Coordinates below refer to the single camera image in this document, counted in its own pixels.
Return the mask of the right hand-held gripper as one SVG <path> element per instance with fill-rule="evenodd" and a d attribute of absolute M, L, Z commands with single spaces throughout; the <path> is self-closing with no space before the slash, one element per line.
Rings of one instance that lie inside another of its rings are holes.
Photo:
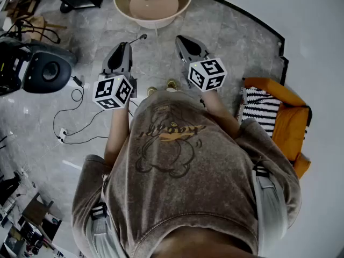
<path fill-rule="evenodd" d="M 201 41 L 177 35 L 175 44 L 183 64 L 182 74 L 190 89 L 197 88 L 207 92 L 223 86 L 227 70 L 222 60 L 214 58 Z"/>

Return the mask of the black and white striped cushion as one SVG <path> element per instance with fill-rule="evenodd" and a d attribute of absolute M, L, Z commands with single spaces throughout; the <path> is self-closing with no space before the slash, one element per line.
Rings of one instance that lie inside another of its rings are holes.
<path fill-rule="evenodd" d="M 255 119 L 272 137 L 280 104 L 279 99 L 262 89 L 242 88 L 241 103 L 236 118 L 239 123 L 249 118 Z"/>

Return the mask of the brown printed T-shirt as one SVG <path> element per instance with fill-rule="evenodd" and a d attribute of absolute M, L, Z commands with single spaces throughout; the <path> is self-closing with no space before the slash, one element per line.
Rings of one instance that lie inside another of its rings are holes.
<path fill-rule="evenodd" d="M 295 222 L 298 177 L 254 119 L 232 139 L 204 101 L 157 90 L 111 168 L 88 155 L 71 226 L 87 258 L 263 258 Z"/>

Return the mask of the person's right forearm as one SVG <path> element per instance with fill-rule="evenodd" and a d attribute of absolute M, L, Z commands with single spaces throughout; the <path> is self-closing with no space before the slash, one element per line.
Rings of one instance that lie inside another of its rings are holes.
<path fill-rule="evenodd" d="M 233 115 L 227 110 L 215 90 L 202 92 L 202 100 L 213 120 L 232 139 L 239 135 L 240 125 Z"/>

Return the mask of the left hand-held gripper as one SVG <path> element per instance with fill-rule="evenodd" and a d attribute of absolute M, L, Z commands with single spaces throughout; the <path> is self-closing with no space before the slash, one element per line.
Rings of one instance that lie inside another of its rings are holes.
<path fill-rule="evenodd" d="M 130 98 L 136 98 L 137 79 L 131 75 L 132 64 L 130 43 L 119 43 L 102 63 L 92 101 L 103 110 L 115 110 L 123 109 Z"/>

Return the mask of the brown paper bag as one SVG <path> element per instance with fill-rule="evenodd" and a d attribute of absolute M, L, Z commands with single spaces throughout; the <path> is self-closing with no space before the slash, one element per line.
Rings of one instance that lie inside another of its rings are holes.
<path fill-rule="evenodd" d="M 48 36 L 45 30 L 45 20 L 42 16 L 30 16 L 24 19 L 23 31 L 31 39 L 42 41 Z"/>

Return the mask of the black rounded robot base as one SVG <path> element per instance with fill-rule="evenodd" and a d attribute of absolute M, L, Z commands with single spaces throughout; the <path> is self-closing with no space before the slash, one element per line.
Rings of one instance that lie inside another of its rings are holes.
<path fill-rule="evenodd" d="M 57 92 L 68 83 L 76 63 L 76 55 L 66 49 L 1 37 L 0 96 L 20 89 L 32 94 Z"/>

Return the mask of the person's left forearm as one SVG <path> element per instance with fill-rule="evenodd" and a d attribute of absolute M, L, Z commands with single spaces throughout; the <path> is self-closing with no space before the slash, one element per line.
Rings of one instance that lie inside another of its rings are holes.
<path fill-rule="evenodd" d="M 112 113 L 110 132 L 104 151 L 104 161 L 111 168 L 130 134 L 128 106 L 129 103 L 122 109 L 113 110 Z"/>

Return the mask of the round beige side table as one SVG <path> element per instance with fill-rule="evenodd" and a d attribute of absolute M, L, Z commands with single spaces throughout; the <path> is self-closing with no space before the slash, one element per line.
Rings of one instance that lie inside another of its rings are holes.
<path fill-rule="evenodd" d="M 117 10 L 144 28 L 157 31 L 171 24 L 191 0 L 113 0 Z"/>

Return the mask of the dark wooden chair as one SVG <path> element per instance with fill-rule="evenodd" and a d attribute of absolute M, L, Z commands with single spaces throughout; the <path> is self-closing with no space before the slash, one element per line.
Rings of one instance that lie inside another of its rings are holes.
<path fill-rule="evenodd" d="M 53 201 L 46 203 L 40 193 L 36 193 L 22 213 L 24 220 L 38 230 L 48 243 L 52 243 L 62 223 L 62 220 L 51 212 L 53 204 Z"/>

